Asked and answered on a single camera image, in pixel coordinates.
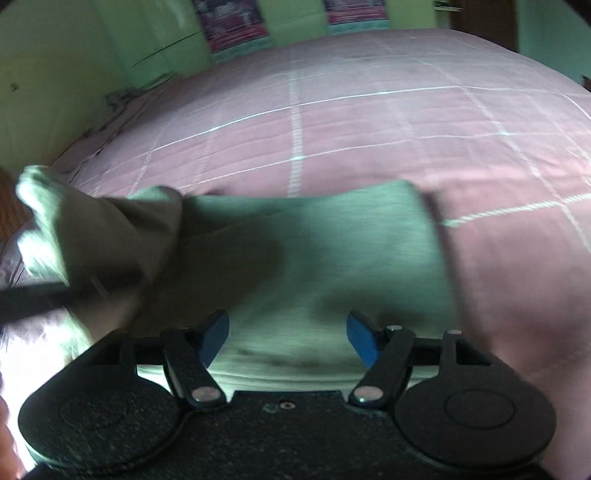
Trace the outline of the light green pants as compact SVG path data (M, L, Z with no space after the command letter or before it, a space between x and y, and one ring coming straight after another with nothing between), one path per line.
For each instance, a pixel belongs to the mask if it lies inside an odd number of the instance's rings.
M458 323L437 227L406 181L308 198L151 187L118 199L30 167L16 192L34 214L18 241L34 278L72 284L137 265L147 280L14 330L44 374L115 329L154 336L223 309L230 333L212 370L224 390L346 390L363 373L349 312L425 337Z

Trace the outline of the dark wooden door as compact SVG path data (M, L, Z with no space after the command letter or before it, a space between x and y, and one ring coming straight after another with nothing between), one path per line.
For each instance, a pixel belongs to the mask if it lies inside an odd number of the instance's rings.
M459 8L451 14L453 29L518 51L518 27L514 0L450 1Z

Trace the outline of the pink checked bedsheet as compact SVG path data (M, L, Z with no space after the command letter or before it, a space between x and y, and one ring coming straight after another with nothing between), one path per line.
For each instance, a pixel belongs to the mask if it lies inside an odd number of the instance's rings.
M451 30L325 37L169 81L51 167L30 167L94 198L168 187L287 199L412 184L454 287L450 328L550 398L557 429L544 467L589 477L590 95L557 71ZM41 316L1 342L7 471L31 465L23 402L68 364L44 374L12 340Z

